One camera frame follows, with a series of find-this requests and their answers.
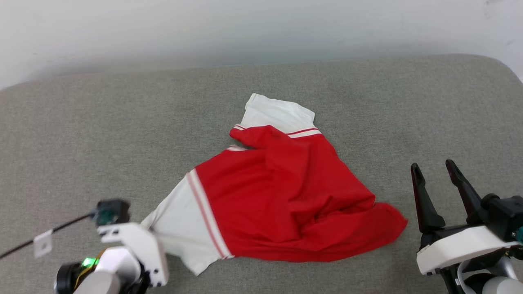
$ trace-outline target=gray couch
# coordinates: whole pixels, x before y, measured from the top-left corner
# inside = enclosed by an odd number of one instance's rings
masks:
[[[465,210],[445,169],[453,159],[478,193],[523,193],[523,85],[472,55],[92,74],[0,92],[0,251],[86,213],[131,202],[141,221],[195,165],[234,141],[250,94],[295,101],[352,172],[409,225],[391,245],[332,263],[235,258],[195,277],[169,256],[150,293],[443,293],[416,266],[420,233],[409,167],[417,162],[447,224]],[[53,252],[0,261],[1,293],[53,293],[58,267],[104,248],[88,221],[58,232]],[[523,262],[516,262],[523,278]]]

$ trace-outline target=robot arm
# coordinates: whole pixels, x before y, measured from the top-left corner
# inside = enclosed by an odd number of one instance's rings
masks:
[[[479,197],[452,160],[446,161],[452,183],[467,211],[467,224],[446,227],[425,190],[417,164],[411,166],[414,198],[422,233],[417,263],[423,275],[441,274],[450,294],[523,293],[510,257],[523,259],[523,198]],[[486,269],[490,274],[463,273]]]
[[[103,243],[123,246],[107,248],[97,259],[60,267],[58,294],[143,294],[167,283],[165,252],[150,231],[134,222],[101,225],[97,231]]]

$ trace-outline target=white label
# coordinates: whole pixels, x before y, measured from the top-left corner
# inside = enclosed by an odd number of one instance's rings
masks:
[[[51,238],[52,234],[53,230],[49,230],[33,239],[33,245],[35,246],[35,258],[44,256],[51,252],[53,249],[53,240]]]

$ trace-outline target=green led light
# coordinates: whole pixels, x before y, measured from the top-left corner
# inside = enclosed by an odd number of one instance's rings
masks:
[[[84,262],[82,262],[82,266],[84,267],[91,267],[93,265],[97,265],[99,260],[95,258],[86,258],[84,259]]]

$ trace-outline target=black cable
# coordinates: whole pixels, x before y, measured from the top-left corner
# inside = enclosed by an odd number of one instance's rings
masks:
[[[79,222],[79,221],[81,221],[81,220],[83,220],[83,219],[86,219],[86,218],[89,218],[89,217],[93,217],[93,216],[94,216],[94,213],[93,213],[93,212],[90,212],[90,213],[88,213],[88,214],[86,214],[86,215],[84,215],[84,216],[81,216],[81,217],[76,218],[76,219],[74,219],[74,220],[72,220],[72,221],[66,222],[65,224],[61,224],[61,225],[59,225],[58,227],[54,228],[53,231],[52,231],[52,233],[54,233],[54,232],[58,232],[58,231],[62,230],[63,228],[72,225],[72,224],[75,223],[75,222]],[[16,246],[15,248],[6,251],[5,253],[2,253],[2,254],[0,255],[0,259],[2,259],[2,258],[4,258],[4,257],[6,257],[7,255],[10,255],[10,254],[12,254],[12,253],[14,253],[14,252],[17,252],[18,250],[20,250],[20,249],[22,249],[22,248],[24,248],[24,247],[27,247],[27,246],[31,245],[32,243],[33,243],[33,240],[29,240],[29,241],[27,241],[27,242],[25,242],[25,243],[23,243],[23,244],[20,244],[20,245]]]

